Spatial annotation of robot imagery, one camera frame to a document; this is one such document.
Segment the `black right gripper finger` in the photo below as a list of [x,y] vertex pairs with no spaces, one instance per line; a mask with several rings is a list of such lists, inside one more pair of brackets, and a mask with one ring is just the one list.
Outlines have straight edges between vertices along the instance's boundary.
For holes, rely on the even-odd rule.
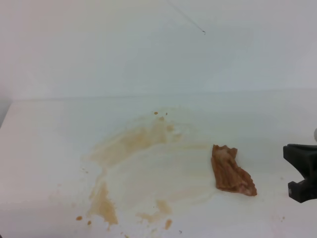
[[317,198],[317,181],[304,179],[301,182],[288,183],[288,195],[293,200],[303,203]]

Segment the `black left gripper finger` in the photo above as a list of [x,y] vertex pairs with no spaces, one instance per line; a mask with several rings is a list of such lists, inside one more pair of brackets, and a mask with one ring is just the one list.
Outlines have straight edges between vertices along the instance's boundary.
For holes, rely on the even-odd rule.
[[317,175],[317,146],[288,144],[283,147],[283,158],[305,179]]

